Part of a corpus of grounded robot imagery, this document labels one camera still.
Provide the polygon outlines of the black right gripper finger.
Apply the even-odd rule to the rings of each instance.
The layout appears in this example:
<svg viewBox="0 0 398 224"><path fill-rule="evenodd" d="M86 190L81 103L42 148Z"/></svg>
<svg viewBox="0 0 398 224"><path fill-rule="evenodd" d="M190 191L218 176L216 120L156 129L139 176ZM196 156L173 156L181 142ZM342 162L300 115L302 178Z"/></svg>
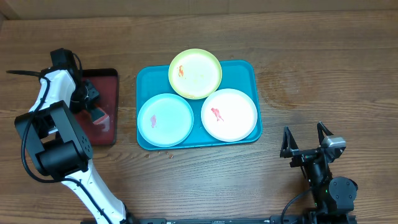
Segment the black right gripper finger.
<svg viewBox="0 0 398 224"><path fill-rule="evenodd" d="M325 136L333 135L333 133L321 121L319 121L317 124L317 133L320 144L323 142Z"/></svg>
<svg viewBox="0 0 398 224"><path fill-rule="evenodd" d="M283 140L281 152L295 152L298 151L299 147L295 142L295 139L288 126L284 127Z"/></svg>

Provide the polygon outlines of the light blue plate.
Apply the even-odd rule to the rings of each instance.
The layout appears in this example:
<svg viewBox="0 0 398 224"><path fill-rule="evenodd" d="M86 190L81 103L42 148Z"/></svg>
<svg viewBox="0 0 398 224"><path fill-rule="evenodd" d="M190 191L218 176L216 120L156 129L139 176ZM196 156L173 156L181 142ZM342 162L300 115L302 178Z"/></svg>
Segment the light blue plate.
<svg viewBox="0 0 398 224"><path fill-rule="evenodd" d="M171 93L148 99L137 115L139 134L157 147L180 144L191 133L193 124L192 107L181 96Z"/></svg>

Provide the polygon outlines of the white plate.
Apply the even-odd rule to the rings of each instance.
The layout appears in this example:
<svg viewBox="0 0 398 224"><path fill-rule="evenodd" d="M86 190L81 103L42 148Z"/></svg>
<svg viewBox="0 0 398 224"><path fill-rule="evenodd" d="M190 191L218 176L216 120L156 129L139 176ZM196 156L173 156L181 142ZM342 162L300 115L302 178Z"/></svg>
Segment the white plate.
<svg viewBox="0 0 398 224"><path fill-rule="evenodd" d="M226 88L212 93L201 107L205 130L224 142L240 141L254 130L258 119L253 100L242 91Z"/></svg>

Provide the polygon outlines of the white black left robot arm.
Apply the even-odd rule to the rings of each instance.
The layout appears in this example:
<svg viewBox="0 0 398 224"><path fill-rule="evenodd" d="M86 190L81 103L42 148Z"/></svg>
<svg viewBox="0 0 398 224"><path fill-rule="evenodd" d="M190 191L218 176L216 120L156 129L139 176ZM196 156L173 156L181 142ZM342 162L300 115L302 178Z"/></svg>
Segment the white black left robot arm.
<svg viewBox="0 0 398 224"><path fill-rule="evenodd" d="M32 108L14 122L26 172L38 182L69 187L93 214L95 223L134 223L93 162L94 146L116 142L117 71L50 68L16 73L37 77L41 84Z"/></svg>

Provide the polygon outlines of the black tray with red water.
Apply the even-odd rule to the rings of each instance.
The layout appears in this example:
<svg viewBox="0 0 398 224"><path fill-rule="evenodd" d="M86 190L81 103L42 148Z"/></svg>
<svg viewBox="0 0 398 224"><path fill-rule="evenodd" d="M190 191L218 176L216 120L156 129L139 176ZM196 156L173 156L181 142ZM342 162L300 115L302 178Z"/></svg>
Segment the black tray with red water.
<svg viewBox="0 0 398 224"><path fill-rule="evenodd" d="M114 68L83 71L82 80L89 79L99 91L96 107L102 108L109 118L95 125L87 110L74 114L93 146L112 146L116 142L118 123L119 76Z"/></svg>

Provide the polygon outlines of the yellow plate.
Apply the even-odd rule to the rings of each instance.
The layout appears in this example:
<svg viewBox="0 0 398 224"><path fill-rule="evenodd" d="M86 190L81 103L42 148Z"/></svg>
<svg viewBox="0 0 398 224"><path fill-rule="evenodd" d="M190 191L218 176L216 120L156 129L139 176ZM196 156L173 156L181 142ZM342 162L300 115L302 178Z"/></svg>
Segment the yellow plate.
<svg viewBox="0 0 398 224"><path fill-rule="evenodd" d="M219 60L212 53L203 49L188 49L171 61L168 77L177 94L199 100L218 89L223 72Z"/></svg>

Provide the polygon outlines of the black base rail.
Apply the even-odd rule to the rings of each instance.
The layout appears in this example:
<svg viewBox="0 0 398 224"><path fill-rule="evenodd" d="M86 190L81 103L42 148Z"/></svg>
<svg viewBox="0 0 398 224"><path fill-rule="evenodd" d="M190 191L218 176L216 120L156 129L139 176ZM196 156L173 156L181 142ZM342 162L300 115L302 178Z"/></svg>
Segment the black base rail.
<svg viewBox="0 0 398 224"><path fill-rule="evenodd" d="M273 215L269 218L232 218L232 219L183 219L167 220L165 218L141 218L134 223L139 224L281 224L280 215ZM303 215L286 215L284 223L310 224L310 223L346 223L358 224L354 215L342 216L337 218L319 218L317 221L310 221Z"/></svg>

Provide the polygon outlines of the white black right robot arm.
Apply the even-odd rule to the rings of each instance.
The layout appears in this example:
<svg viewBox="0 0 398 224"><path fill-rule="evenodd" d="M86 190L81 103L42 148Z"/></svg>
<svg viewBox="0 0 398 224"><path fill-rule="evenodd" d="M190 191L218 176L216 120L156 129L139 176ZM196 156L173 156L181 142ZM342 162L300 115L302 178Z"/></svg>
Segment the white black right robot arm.
<svg viewBox="0 0 398 224"><path fill-rule="evenodd" d="M329 165L346 149L343 137L334 135L326 126L317 124L319 145L315 149L300 150L286 126L280 157L291 158L291 167L300 167L321 214L341 215L354 210L358 185L346 177L333 177Z"/></svg>

